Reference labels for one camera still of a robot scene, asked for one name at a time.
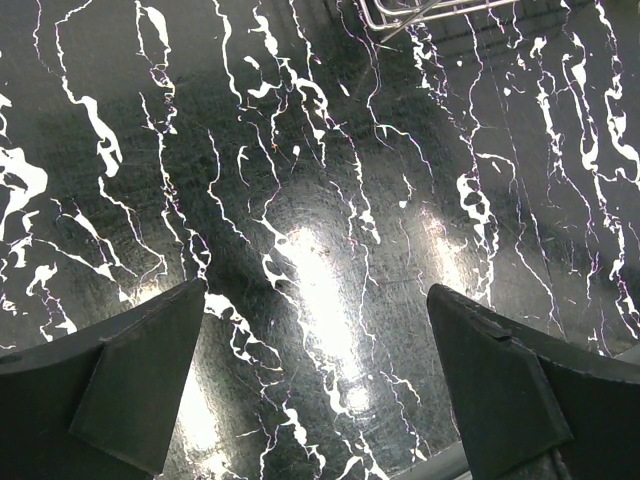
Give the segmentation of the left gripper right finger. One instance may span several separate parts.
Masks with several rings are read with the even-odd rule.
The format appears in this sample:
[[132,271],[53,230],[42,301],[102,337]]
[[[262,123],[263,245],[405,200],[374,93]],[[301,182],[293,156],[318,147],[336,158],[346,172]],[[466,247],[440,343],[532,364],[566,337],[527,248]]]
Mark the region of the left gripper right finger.
[[638,348],[588,352],[439,284],[427,307],[473,478],[638,478]]

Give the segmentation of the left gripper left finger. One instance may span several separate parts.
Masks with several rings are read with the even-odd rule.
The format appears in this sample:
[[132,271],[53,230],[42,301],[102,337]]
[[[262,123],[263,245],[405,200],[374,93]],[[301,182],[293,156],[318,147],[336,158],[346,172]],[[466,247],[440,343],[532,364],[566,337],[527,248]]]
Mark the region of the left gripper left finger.
[[2,357],[2,478],[161,474],[203,315],[195,279]]

